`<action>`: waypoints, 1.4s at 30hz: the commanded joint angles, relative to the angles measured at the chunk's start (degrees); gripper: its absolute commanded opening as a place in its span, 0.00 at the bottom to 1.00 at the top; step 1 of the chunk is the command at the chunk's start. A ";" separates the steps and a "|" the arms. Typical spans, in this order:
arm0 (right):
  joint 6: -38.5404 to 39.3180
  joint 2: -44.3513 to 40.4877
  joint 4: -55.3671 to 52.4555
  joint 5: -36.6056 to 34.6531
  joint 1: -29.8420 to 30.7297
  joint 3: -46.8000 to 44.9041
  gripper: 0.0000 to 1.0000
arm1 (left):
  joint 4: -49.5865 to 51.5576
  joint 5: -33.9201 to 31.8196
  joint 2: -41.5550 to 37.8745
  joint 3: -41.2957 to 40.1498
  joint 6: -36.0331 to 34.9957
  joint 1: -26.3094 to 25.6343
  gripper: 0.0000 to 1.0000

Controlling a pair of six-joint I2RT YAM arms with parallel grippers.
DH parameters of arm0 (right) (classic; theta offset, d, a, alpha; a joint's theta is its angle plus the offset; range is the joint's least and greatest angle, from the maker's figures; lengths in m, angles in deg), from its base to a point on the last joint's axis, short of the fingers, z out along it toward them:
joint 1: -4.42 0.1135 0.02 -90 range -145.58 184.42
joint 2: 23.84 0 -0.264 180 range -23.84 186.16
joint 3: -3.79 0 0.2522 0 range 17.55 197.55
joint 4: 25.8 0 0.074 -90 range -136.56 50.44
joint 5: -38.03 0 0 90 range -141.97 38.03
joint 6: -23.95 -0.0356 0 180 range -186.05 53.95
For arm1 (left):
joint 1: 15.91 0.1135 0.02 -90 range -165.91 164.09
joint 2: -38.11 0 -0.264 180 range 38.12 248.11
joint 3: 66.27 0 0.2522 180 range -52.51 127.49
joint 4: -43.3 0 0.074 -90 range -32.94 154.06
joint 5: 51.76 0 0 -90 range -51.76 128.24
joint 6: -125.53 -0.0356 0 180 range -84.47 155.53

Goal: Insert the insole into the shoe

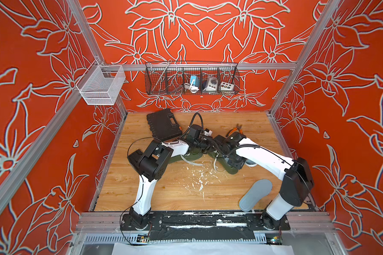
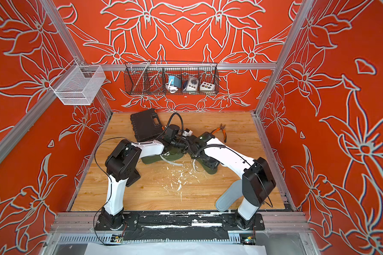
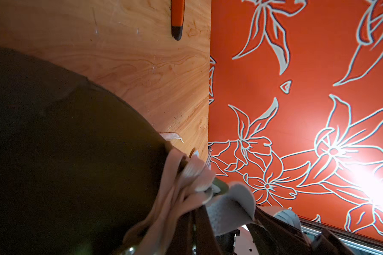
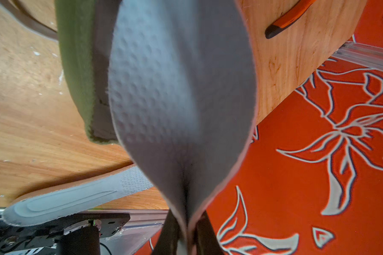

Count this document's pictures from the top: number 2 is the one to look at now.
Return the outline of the green canvas shoe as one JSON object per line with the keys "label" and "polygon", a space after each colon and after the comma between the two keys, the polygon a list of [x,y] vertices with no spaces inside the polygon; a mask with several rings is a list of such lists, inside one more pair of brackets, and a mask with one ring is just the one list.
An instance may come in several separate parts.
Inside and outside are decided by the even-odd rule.
{"label": "green canvas shoe", "polygon": [[165,154],[162,155],[154,155],[154,156],[147,156],[143,157],[141,161],[146,164],[153,164],[159,161],[164,161],[168,164],[175,165],[175,166],[182,166],[181,163],[177,163],[176,160],[179,160],[183,158],[184,154],[181,150],[171,150]]}
{"label": "green canvas shoe", "polygon": [[197,162],[203,167],[203,169],[210,175],[216,174],[220,162],[212,157],[203,156],[197,159]]}

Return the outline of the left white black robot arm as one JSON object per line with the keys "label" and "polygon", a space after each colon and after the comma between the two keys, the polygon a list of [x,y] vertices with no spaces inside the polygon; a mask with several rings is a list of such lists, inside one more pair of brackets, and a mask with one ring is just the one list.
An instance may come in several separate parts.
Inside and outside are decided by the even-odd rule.
{"label": "left white black robot arm", "polygon": [[163,126],[155,109],[132,114],[130,120],[136,142],[122,137],[105,161],[109,186],[106,202],[94,219],[96,231],[124,231],[129,226],[123,215],[123,196],[125,188],[140,179],[136,169],[140,159],[145,164],[160,160],[173,164],[189,149],[186,141],[189,130],[183,124]]}

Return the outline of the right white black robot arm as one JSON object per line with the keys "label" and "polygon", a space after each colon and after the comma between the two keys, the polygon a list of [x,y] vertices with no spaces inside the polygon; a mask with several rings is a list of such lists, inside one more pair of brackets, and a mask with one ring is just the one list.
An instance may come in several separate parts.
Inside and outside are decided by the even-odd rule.
{"label": "right white black robot arm", "polygon": [[276,187],[266,159],[245,156],[222,143],[213,134],[187,139],[187,150],[191,158],[199,161],[209,174],[214,174],[222,165],[232,170],[239,179],[235,181],[216,201],[219,212],[225,212],[239,198],[242,202],[232,217],[232,226],[242,230],[254,226],[255,214],[263,204],[273,206],[269,195]]}

